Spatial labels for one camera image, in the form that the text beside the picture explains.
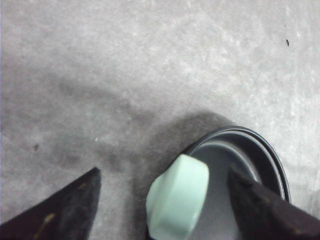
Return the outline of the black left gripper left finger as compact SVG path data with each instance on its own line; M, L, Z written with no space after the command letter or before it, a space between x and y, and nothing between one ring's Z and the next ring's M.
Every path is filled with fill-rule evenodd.
M96 218L101 171L94 167L0 226L2 240L87 240Z

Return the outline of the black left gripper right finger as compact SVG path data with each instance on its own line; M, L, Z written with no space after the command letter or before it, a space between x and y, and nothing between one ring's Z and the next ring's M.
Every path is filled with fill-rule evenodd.
M320 221L232 167L229 196L244 240L318 240Z

